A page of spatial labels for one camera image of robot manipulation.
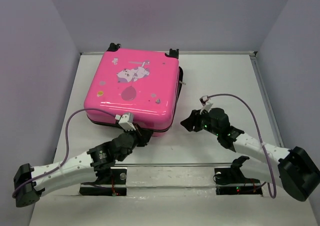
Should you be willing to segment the pink hard-shell suitcase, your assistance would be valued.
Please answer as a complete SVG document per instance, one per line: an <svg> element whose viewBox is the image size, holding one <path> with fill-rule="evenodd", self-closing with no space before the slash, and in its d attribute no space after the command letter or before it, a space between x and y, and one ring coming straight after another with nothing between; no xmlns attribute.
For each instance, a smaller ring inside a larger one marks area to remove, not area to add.
<svg viewBox="0 0 320 226"><path fill-rule="evenodd" d="M128 49L112 42L85 97L86 115L94 124L118 127L115 115L132 113L140 127L162 136L174 122L183 76L178 49Z"/></svg>

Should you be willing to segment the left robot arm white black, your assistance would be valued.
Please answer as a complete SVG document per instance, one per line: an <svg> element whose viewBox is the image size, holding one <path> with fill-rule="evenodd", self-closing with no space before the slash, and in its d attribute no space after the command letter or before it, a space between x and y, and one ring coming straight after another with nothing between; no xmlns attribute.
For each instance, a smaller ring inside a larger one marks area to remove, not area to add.
<svg viewBox="0 0 320 226"><path fill-rule="evenodd" d="M16 207L35 204L41 197L72 185L108 182L111 168L116 162L122 162L134 148L146 146L152 134L152 130L143 128L124 131L111 141L66 161L43 166L31 166L29 163L21 165L13 178Z"/></svg>

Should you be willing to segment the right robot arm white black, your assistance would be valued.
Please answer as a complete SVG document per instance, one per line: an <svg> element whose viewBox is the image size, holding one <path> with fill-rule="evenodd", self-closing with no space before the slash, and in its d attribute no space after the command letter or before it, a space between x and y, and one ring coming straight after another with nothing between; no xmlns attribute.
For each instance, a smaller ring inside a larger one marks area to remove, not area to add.
<svg viewBox="0 0 320 226"><path fill-rule="evenodd" d="M303 148L261 143L232 126L221 108L192 110L180 124L188 132L204 130L215 135L223 148L241 155L231 163L230 180L224 179L224 185L255 179L278 186L295 200L304 202L320 184L320 170Z"/></svg>

